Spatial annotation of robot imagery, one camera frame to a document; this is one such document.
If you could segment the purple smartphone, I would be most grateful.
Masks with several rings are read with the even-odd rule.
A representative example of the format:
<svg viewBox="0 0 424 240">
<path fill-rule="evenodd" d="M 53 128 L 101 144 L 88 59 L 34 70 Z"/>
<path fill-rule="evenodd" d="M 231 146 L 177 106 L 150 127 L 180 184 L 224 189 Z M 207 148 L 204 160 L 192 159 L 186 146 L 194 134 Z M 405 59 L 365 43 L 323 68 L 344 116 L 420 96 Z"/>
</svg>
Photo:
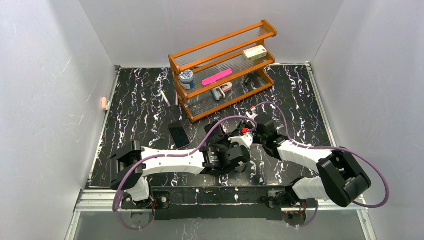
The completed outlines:
<svg viewBox="0 0 424 240">
<path fill-rule="evenodd" d="M 191 144 L 191 141 L 185 131 L 185 128 L 180 120 L 172 121 L 167 125 L 168 131 L 175 147 L 180 150 Z"/>
</svg>

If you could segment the black smartphone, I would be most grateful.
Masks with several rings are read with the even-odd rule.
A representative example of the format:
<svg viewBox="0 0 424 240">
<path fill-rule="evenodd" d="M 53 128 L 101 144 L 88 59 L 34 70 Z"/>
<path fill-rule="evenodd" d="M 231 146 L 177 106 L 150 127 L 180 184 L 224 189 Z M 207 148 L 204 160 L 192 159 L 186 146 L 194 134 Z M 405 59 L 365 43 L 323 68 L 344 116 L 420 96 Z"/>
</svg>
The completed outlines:
<svg viewBox="0 0 424 240">
<path fill-rule="evenodd" d="M 218 140 L 225 137 L 225 132 L 221 124 L 219 124 L 216 128 L 212 129 L 215 125 L 217 125 L 218 121 L 211 122 L 204 127 L 205 133 L 209 134 L 207 141 L 211 142 L 212 140 Z"/>
</svg>

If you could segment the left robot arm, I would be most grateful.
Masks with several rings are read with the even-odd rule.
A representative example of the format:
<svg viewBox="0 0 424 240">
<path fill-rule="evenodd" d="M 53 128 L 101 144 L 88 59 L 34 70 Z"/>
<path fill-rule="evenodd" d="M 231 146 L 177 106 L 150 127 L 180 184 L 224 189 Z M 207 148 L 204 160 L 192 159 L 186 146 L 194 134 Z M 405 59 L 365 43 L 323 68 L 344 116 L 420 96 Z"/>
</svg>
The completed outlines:
<svg viewBox="0 0 424 240">
<path fill-rule="evenodd" d="M 110 158 L 110 188 L 127 191 L 136 202 L 150 197 L 149 175 L 159 173 L 227 175 L 251 160 L 253 135 L 243 129 L 223 135 L 214 132 L 198 150 L 157 150 L 142 147 L 139 141 L 120 149 Z"/>
</svg>

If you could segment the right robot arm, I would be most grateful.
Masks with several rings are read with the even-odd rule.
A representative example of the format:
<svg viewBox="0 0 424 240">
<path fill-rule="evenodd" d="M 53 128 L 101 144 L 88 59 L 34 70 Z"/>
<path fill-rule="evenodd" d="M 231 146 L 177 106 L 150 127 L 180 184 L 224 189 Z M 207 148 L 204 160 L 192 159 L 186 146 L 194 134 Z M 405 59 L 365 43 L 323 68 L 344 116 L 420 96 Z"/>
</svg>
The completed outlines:
<svg viewBox="0 0 424 240">
<path fill-rule="evenodd" d="M 231 143 L 250 148 L 262 145 L 265 153 L 280 161 L 288 161 L 318 174 L 313 178 L 298 178 L 285 188 L 285 198 L 292 203 L 301 200 L 331 200 L 347 207 L 372 186 L 371 179 L 353 154 L 344 149 L 318 149 L 300 146 L 279 134 L 275 121 L 266 115 L 256 116 L 257 128 L 250 121 L 242 123 Z"/>
</svg>

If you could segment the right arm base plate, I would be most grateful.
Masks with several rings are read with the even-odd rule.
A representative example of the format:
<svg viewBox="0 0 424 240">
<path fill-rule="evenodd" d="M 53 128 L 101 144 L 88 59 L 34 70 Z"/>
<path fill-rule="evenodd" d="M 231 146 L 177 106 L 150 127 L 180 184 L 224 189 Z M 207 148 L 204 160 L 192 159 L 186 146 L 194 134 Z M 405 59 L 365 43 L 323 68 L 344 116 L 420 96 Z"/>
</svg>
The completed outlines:
<svg viewBox="0 0 424 240">
<path fill-rule="evenodd" d="M 265 196 L 259 197 L 258 202 L 265 204 L 270 209 L 299 208 L 299 212 L 308 207 L 307 201 L 300 199 L 291 186 L 268 190 Z"/>
</svg>

